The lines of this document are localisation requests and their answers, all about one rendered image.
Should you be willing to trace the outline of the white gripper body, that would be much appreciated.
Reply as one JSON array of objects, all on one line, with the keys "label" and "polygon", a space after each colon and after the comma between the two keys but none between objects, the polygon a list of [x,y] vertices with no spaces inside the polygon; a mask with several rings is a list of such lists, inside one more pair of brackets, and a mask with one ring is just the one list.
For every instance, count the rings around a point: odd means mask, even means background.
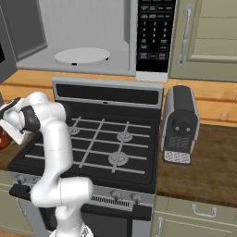
[{"label": "white gripper body", "polygon": [[18,145],[23,144],[27,140],[27,134],[25,132],[20,132],[5,120],[0,119],[0,126]]}]

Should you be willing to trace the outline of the red-brown bowl with waffle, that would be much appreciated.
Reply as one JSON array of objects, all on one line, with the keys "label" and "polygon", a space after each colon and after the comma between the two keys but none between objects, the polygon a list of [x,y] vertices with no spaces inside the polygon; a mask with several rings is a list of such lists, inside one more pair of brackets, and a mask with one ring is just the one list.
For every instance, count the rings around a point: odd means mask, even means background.
[{"label": "red-brown bowl with waffle", "polygon": [[7,148],[12,143],[12,138],[2,127],[0,127],[0,150]]}]

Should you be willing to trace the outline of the grey microwave door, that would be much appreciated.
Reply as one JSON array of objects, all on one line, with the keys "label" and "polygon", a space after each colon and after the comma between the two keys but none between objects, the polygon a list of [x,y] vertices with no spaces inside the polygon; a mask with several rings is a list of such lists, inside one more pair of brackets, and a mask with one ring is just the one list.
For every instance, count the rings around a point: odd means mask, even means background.
[{"label": "grey microwave door", "polygon": [[8,79],[17,70],[16,60],[0,0],[0,83]]}]

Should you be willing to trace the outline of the white microwave turntable plate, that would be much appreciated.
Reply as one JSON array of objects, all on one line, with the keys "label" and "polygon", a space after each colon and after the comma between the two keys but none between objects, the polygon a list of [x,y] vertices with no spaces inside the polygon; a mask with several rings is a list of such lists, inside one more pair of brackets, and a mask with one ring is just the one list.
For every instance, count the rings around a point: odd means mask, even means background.
[{"label": "white microwave turntable plate", "polygon": [[94,47],[80,47],[61,51],[55,54],[55,60],[70,65],[84,65],[109,59],[110,52]]}]

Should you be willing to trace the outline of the black oven door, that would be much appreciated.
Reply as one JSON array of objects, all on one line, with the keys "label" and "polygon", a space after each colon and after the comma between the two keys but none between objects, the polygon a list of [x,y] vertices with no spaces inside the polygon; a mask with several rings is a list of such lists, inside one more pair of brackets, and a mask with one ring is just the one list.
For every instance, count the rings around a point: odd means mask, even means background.
[{"label": "black oven door", "polygon": [[[49,237],[56,229],[55,208],[37,208],[30,201],[20,199],[22,209],[30,222],[33,237]],[[119,218],[81,213],[94,237],[150,237],[151,220]]]}]

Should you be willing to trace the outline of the grey microwave oven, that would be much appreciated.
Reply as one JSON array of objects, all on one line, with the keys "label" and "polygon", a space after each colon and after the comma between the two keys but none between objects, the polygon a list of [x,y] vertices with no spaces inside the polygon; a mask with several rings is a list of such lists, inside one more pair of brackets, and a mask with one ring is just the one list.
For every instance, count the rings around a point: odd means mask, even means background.
[{"label": "grey microwave oven", "polygon": [[[166,82],[175,6],[176,0],[19,0],[17,66]],[[84,65],[55,60],[80,47],[106,49],[110,57]]]}]

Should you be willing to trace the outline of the pale green base cupboard door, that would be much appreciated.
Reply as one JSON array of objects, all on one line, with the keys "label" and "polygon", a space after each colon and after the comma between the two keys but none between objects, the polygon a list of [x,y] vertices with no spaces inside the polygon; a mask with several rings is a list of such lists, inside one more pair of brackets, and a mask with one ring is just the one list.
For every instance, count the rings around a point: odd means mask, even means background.
[{"label": "pale green base cupboard door", "polygon": [[237,237],[237,227],[218,224],[205,224],[202,221],[176,218],[156,211],[151,237],[156,237],[157,219],[163,218],[160,237]]}]

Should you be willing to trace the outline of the pale green base cupboard run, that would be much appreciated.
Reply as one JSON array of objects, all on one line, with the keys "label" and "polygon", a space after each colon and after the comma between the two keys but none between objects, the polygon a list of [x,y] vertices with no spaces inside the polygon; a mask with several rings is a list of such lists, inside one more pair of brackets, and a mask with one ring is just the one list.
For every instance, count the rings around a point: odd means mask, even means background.
[{"label": "pale green base cupboard run", "polygon": [[17,198],[8,193],[11,187],[11,179],[0,170],[0,230],[32,236],[31,226],[22,214]]}]

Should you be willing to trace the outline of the black and silver stove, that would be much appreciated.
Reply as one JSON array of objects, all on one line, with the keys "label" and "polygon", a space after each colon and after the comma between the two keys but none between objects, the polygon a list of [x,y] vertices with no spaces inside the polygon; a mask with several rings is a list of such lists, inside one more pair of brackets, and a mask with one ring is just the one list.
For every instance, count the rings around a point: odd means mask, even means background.
[{"label": "black and silver stove", "polygon": [[[94,195],[152,207],[163,87],[156,83],[54,78],[54,98],[69,108],[67,125],[72,143],[72,167],[61,178],[86,177]],[[14,184],[23,175],[31,189],[44,174],[44,138],[31,141],[8,165]]]}]

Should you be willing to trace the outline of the silver and black coffee machine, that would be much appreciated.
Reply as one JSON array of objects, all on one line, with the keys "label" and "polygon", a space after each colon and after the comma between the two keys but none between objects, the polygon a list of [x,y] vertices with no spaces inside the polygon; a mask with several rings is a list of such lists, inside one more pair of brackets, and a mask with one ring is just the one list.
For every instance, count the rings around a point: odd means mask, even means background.
[{"label": "silver and black coffee machine", "polygon": [[192,89],[184,85],[170,88],[161,123],[163,160],[190,165],[199,128],[200,118]]}]

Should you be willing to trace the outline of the pale green drawer front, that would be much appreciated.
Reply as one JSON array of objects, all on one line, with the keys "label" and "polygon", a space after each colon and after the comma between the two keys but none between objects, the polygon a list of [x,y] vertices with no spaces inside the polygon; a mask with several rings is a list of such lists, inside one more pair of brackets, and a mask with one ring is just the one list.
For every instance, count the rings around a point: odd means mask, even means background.
[{"label": "pale green drawer front", "polygon": [[[196,204],[196,210],[201,213],[211,214],[211,207],[215,207],[217,216],[215,218],[203,218],[196,216],[191,209],[191,204]],[[157,196],[156,211],[162,214],[169,214],[176,218],[187,218],[194,221],[202,221],[205,224],[226,225],[237,227],[237,208],[218,206],[195,201],[182,200],[177,198]]]}]

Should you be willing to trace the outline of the pale green wall cupboard door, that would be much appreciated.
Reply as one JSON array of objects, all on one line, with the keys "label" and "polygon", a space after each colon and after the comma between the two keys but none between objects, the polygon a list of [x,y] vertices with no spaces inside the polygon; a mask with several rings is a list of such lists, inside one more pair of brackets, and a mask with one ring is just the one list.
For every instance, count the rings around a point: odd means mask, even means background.
[{"label": "pale green wall cupboard door", "polygon": [[[185,62],[179,66],[188,4],[193,11]],[[237,82],[237,0],[178,0],[169,76]]]}]

